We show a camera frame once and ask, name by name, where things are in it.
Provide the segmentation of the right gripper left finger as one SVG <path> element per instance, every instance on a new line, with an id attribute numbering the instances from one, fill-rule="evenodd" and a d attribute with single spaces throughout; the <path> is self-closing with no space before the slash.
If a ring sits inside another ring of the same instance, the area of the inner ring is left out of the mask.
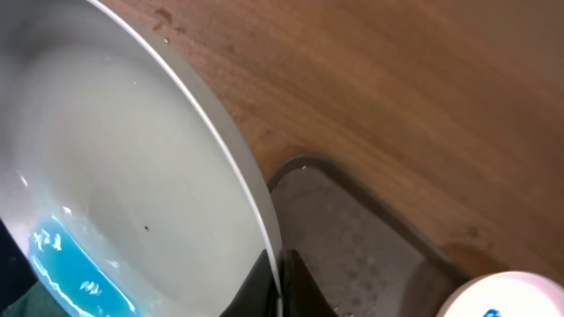
<path id="1" fill-rule="evenodd" d="M 269 256 L 263 250 L 220 317 L 275 317 L 277 297 Z"/>

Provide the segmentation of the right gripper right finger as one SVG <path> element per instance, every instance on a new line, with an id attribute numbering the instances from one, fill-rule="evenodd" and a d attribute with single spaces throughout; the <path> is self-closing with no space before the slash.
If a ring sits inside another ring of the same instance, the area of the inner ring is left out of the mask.
<path id="1" fill-rule="evenodd" d="M 285 317 L 338 317 L 295 249 L 284 255 L 282 297 Z"/>

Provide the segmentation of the white plate with blue water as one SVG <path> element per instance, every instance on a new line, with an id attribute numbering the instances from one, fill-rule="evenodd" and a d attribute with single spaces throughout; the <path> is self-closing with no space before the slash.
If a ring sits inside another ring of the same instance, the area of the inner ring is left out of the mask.
<path id="1" fill-rule="evenodd" d="M 278 220 L 197 72 L 99 1 L 1 4 L 1 219 L 70 316 L 220 316 Z"/>

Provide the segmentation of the green yellow sponge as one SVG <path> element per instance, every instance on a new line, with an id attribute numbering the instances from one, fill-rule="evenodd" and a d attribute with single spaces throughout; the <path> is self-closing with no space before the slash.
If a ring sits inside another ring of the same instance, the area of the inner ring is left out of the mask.
<path id="1" fill-rule="evenodd" d="M 2 317 L 69 317 L 41 283 L 1 312 Z"/>

